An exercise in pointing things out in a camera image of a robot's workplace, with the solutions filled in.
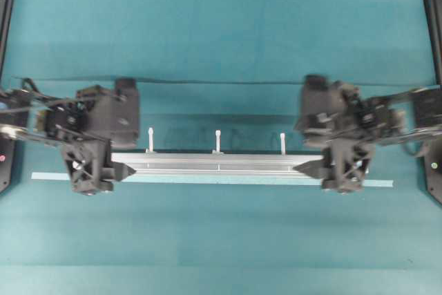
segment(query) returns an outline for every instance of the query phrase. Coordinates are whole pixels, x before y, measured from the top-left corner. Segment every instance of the black metal bracket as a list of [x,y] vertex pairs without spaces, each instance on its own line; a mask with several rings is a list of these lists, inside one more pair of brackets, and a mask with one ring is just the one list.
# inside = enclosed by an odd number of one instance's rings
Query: black metal bracket
[[[12,3],[13,0],[0,0],[0,79],[6,53]],[[15,145],[14,140],[0,136],[0,192],[9,186],[11,181]]]
[[428,152],[423,158],[427,191],[442,204],[442,140],[425,144],[428,145]]

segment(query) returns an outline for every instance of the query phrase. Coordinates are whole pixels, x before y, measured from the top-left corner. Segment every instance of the black cable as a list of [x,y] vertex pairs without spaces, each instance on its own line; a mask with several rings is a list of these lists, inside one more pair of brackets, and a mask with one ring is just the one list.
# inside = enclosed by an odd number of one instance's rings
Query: black cable
[[35,85],[34,81],[32,79],[30,79],[29,77],[26,77],[24,79],[21,80],[21,88],[24,90],[28,90],[26,88],[26,84],[29,84],[29,86],[31,87],[31,91],[36,92],[36,93],[40,93],[40,90],[37,88],[37,86]]

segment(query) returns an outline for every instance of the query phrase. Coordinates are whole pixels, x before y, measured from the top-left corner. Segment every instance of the white peg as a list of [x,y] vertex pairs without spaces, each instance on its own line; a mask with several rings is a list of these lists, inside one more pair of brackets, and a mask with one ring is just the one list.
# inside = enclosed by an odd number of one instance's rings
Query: white peg
[[149,148],[146,149],[146,152],[153,152],[153,128],[152,127],[149,127],[148,134],[149,134]]
[[281,137],[281,155],[285,155],[285,133],[281,133],[280,137]]
[[216,137],[216,150],[214,150],[213,153],[221,153],[221,131],[220,130],[215,131],[215,137]]

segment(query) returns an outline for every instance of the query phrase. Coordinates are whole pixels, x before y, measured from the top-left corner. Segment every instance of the teal table surface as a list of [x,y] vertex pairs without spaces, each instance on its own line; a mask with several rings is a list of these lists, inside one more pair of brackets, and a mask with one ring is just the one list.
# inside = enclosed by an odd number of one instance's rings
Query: teal table surface
[[[306,74],[369,97],[435,84],[422,0],[15,0],[1,84],[72,96],[137,78],[139,148],[301,151]],[[116,184],[86,197],[20,143],[0,195],[0,294],[440,294],[442,208],[421,161],[377,149],[346,196],[318,187]]]

